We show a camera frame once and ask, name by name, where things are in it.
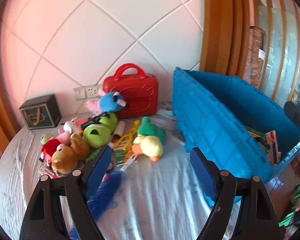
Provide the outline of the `brown bear plush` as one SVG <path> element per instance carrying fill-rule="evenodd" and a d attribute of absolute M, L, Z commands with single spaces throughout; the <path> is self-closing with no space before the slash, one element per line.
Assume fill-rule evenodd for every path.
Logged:
<path fill-rule="evenodd" d="M 68 174 L 90 154 L 89 145 L 83 140 L 81 135 L 70 135 L 70 146 L 60 144 L 51 158 L 51 167 L 57 174 Z"/>

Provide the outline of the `red dressed pink pig plush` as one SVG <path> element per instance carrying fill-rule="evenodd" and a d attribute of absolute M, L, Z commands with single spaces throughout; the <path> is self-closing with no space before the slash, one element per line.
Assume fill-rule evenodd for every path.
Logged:
<path fill-rule="evenodd" d="M 64 144 L 66 146 L 70 145 L 70 133 L 63 131 L 63 129 L 58 130 L 57 137 L 53 137 L 41 146 L 39 160 L 47 166 L 51 166 L 52 156 L 60 144 Z"/>

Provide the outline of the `yellow green duck plush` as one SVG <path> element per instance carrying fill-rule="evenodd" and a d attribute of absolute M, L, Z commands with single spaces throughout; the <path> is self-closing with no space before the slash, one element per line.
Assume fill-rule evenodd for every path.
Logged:
<path fill-rule="evenodd" d="M 165 141 L 165 130 L 152 123 L 149 117 L 144 116 L 137 129 L 137 136 L 133 141 L 132 152 L 137 155 L 146 155 L 152 162 L 156 162 L 163 154 Z"/>

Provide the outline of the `blue feather duster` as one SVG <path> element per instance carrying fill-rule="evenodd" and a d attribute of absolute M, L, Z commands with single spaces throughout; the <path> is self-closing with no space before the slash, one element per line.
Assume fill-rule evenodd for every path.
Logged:
<path fill-rule="evenodd" d="M 86 192 L 87 207 L 95 224 L 102 213 L 109 209 L 110 203 L 121 186 L 122 175 L 121 171 L 106 173 L 97 190 Z"/>

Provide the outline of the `blue plastic storage crate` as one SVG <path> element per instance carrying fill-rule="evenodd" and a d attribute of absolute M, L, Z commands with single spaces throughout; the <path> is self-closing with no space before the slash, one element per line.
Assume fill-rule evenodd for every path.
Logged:
<path fill-rule="evenodd" d="M 268 183 L 300 151 L 300 129 L 283 108 L 239 77 L 176 68 L 172 109 L 186 150 L 199 148 L 219 169 L 239 178 L 257 175 Z M 270 163 L 249 128 L 275 131 L 277 164 Z"/>

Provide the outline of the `rolled patterned carpet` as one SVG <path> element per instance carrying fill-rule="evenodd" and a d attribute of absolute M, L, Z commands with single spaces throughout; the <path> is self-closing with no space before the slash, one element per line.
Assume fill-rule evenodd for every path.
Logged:
<path fill-rule="evenodd" d="M 263 29 L 250 26 L 248 55 L 245 64 L 243 80 L 257 88 L 261 79 L 266 45 L 266 33 Z"/>

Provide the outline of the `small green monster toy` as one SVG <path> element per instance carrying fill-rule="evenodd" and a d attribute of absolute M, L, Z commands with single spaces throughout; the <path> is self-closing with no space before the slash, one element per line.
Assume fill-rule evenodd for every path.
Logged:
<path fill-rule="evenodd" d="M 45 143 L 47 143 L 52 138 L 53 138 L 53 135 L 51 133 L 45 133 L 44 135 L 41 136 L 40 143 L 42 145 L 44 145 Z"/>

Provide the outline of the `green frog plush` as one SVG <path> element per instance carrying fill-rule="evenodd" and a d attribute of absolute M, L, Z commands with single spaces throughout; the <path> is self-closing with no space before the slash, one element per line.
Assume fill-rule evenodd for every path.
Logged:
<path fill-rule="evenodd" d="M 83 130 L 82 138 L 91 148 L 100 148 L 110 142 L 110 137 L 117 126 L 118 120 L 115 113 L 109 114 L 109 125 L 93 124 Z"/>

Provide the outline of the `black gift box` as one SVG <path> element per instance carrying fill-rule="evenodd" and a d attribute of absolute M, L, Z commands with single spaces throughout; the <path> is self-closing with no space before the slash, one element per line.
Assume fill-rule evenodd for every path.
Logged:
<path fill-rule="evenodd" d="M 19 111 L 29 130 L 57 127 L 61 120 L 54 94 L 28 99 L 19 107 Z"/>

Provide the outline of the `black toy gun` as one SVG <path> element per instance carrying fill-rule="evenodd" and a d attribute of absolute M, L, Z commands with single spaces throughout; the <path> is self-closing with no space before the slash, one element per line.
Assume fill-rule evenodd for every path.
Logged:
<path fill-rule="evenodd" d="M 109 118 L 110 118 L 110 114 L 107 112 L 104 112 L 98 116 L 93 116 L 89 118 L 86 122 L 81 124 L 81 129 L 85 130 L 88 126 L 93 124 L 103 124 L 107 126 L 110 124 Z"/>

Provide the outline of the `wooden glass partition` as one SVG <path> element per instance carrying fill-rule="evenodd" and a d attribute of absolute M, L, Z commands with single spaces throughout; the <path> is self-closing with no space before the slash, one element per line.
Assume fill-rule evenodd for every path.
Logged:
<path fill-rule="evenodd" d="M 253 0 L 254 24 L 265 31 L 259 90 L 281 107 L 292 100 L 300 71 L 300 15 L 294 0 Z"/>

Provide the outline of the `cardboard tube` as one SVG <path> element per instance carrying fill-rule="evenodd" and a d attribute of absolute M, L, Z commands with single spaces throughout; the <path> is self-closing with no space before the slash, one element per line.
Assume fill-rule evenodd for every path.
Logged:
<path fill-rule="evenodd" d="M 119 120 L 117 122 L 117 126 L 113 132 L 113 136 L 111 142 L 117 142 L 122 136 L 125 131 L 126 122 L 123 120 Z"/>

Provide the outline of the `yellow plastic hanger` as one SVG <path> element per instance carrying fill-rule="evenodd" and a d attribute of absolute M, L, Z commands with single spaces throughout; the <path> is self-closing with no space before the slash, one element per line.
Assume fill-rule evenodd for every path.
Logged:
<path fill-rule="evenodd" d="M 115 149 L 127 152 L 131 149 L 133 140 L 136 136 L 140 120 L 135 120 L 127 134 L 123 135 L 114 145 Z"/>

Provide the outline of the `blue dressed pig plush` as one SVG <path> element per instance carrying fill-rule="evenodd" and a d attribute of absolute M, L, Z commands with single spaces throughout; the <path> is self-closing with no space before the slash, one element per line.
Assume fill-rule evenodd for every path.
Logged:
<path fill-rule="evenodd" d="M 123 96 L 119 92 L 106 93 L 102 88 L 98 90 L 98 99 L 87 100 L 86 108 L 94 115 L 103 113 L 115 113 L 123 108 L 129 107 Z"/>

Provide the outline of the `red toy suitcase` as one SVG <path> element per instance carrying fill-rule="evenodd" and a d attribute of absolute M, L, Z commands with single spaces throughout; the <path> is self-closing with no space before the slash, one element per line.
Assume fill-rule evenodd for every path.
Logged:
<path fill-rule="evenodd" d="M 120 119 L 153 115 L 157 111 L 158 81 L 152 74 L 147 74 L 133 63 L 126 63 L 117 68 L 114 75 L 103 81 L 103 90 L 119 92 L 129 104 L 117 112 Z"/>

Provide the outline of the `wall socket panel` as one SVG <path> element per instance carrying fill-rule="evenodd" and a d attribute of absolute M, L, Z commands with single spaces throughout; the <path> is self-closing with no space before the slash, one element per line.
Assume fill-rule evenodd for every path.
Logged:
<path fill-rule="evenodd" d="M 98 98 L 98 90 L 102 88 L 101 84 L 77 87 L 73 89 L 75 100 L 89 100 Z"/>

